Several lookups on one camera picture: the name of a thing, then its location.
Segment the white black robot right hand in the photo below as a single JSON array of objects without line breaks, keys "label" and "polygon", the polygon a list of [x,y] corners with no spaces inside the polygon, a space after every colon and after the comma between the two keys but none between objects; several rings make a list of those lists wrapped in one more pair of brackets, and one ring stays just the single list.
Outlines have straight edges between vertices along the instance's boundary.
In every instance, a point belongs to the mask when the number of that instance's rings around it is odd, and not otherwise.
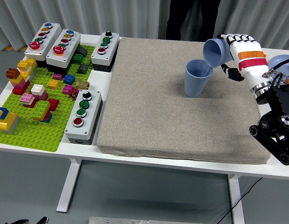
[{"label": "white black robot right hand", "polygon": [[228,43],[236,68],[247,80],[249,89],[272,81],[272,77],[263,77],[263,74],[269,71],[266,55],[252,36],[221,34],[218,37]]}]

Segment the black white robot left hand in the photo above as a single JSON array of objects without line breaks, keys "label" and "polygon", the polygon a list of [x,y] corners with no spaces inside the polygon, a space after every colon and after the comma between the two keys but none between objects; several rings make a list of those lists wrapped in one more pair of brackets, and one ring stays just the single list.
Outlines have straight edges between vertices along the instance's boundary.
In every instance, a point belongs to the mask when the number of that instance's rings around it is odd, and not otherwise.
[{"label": "black white robot left hand", "polygon": [[[48,222],[49,218],[47,216],[44,216],[37,222],[37,224],[47,224]],[[29,223],[28,219],[19,219],[12,222],[11,224],[28,224],[28,223]]]}]

